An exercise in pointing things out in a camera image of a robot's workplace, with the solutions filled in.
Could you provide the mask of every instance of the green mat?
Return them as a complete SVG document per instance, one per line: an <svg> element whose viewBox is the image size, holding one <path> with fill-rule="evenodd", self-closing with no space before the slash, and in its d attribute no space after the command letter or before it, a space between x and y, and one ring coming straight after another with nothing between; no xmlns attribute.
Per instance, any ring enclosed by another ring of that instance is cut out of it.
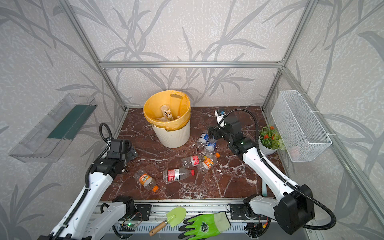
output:
<svg viewBox="0 0 384 240"><path fill-rule="evenodd" d="M76 105L47 138L62 139L65 137L73 140L96 107L97 105Z"/></svg>

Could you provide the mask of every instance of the orange bottle cap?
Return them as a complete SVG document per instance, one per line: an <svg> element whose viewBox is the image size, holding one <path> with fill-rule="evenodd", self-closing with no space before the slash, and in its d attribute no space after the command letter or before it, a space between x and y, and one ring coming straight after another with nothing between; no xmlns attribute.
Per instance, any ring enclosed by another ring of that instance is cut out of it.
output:
<svg viewBox="0 0 384 240"><path fill-rule="evenodd" d="M152 191L157 192L158 189L159 189L159 187L156 185L153 187Z"/></svg>

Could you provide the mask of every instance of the trash can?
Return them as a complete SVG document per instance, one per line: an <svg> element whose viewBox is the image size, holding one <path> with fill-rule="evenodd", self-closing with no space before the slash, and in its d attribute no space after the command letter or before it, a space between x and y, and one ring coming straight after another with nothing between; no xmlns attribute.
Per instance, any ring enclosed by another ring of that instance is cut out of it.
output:
<svg viewBox="0 0 384 240"><path fill-rule="evenodd" d="M174 117L173 121L162 122L161 106L168 104ZM168 90L152 95L144 104L143 113L161 144L176 148L184 145L190 136L191 106L189 97L179 91Z"/></svg>

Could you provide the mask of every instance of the wooden handle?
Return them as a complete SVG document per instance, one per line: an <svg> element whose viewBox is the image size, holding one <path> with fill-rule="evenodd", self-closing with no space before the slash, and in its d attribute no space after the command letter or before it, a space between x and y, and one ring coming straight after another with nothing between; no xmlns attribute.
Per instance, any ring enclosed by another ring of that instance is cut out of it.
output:
<svg viewBox="0 0 384 240"><path fill-rule="evenodd" d="M152 230L149 232L149 235L152 237L152 236L155 235L158 231L160 231L161 229L163 229L166 225L167 225L167 221L164 221L164 222L160 223L157 227L155 227L154 229L152 229Z"/></svg>

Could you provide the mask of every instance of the yellow trash bag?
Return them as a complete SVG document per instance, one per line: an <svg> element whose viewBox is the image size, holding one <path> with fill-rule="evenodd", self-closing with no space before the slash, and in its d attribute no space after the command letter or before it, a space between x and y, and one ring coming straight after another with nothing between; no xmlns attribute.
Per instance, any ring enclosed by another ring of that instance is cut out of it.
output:
<svg viewBox="0 0 384 240"><path fill-rule="evenodd" d="M169 105L172 116L175 120L170 122L162 122L157 120L163 117L161 106ZM152 95L143 108L144 116L148 122L156 127L165 128L168 131L174 131L183 128L191 118L191 103L189 97L179 91L168 90Z"/></svg>

